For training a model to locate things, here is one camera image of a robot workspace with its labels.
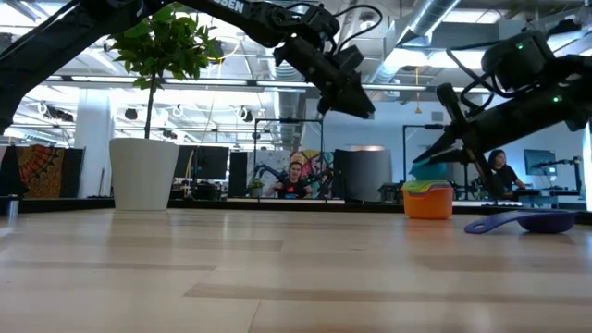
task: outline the blue scoop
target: blue scoop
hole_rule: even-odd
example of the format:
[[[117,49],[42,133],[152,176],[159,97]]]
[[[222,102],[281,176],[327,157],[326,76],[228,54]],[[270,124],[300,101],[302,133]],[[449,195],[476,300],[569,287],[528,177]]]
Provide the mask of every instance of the blue scoop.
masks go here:
[[[464,232],[480,235],[516,221],[522,228],[530,232],[558,234],[574,227],[575,215],[576,212],[546,210],[506,212],[480,218],[464,227]]]

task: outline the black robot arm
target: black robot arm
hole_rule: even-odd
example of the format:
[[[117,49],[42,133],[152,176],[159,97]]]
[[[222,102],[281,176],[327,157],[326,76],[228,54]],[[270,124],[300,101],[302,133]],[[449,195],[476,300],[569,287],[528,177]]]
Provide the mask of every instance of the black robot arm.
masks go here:
[[[467,116],[452,85],[438,86],[438,99],[452,122],[414,162],[474,163],[489,194],[502,198],[505,189],[484,153],[561,122],[571,131],[583,129],[592,117],[592,57],[555,57],[542,34],[529,31],[490,48],[482,65],[492,77],[479,84],[509,100]],[[452,148],[457,140],[462,149]]]
[[[284,45],[277,63],[287,61],[321,92],[318,110],[333,109],[368,118],[375,109],[355,69],[364,57],[355,47],[324,53],[339,22],[321,6],[297,14],[282,6],[242,0],[181,0],[183,5],[222,19],[265,47]],[[12,124],[20,100],[102,36],[138,24],[168,2],[157,0],[73,0],[0,54],[0,133]]]

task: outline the white column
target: white column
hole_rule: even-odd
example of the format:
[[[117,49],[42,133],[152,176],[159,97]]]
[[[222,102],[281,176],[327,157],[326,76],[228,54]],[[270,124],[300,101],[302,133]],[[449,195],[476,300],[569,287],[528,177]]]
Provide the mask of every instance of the white column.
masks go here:
[[[74,147],[85,149],[85,153],[79,198],[111,192],[109,141],[114,136],[116,112],[117,106],[112,105],[108,90],[80,90]]]
[[[592,140],[590,139],[590,122],[584,129],[582,159],[584,160],[583,185],[586,189],[586,209],[592,211]]]

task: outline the black shirt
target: black shirt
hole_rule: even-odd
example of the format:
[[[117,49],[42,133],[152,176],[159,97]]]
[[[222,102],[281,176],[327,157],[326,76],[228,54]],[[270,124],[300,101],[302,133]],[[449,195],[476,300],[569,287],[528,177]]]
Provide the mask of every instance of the black shirt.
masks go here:
[[[288,179],[283,184],[284,188],[277,191],[277,197],[279,199],[302,199],[308,195],[306,191],[308,185],[302,179],[299,179],[295,183],[290,182]]]
[[[505,165],[499,170],[494,168],[493,171],[496,173],[499,179],[501,179],[503,187],[506,188],[507,191],[511,191],[512,184],[518,180],[518,176],[516,176],[514,169],[512,169],[511,166]]]

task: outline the scoop handle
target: scoop handle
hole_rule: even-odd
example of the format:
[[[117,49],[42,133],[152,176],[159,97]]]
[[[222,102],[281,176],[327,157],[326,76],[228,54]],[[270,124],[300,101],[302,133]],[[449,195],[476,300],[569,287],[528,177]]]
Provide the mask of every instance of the scoop handle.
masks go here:
[[[538,212],[519,212],[512,211],[501,214],[495,214],[493,216],[482,217],[475,222],[464,227],[464,232],[468,234],[481,235],[487,233],[495,228],[501,227],[513,221],[525,220],[531,218],[541,218],[542,216],[561,215],[565,212],[562,211],[538,211]]]

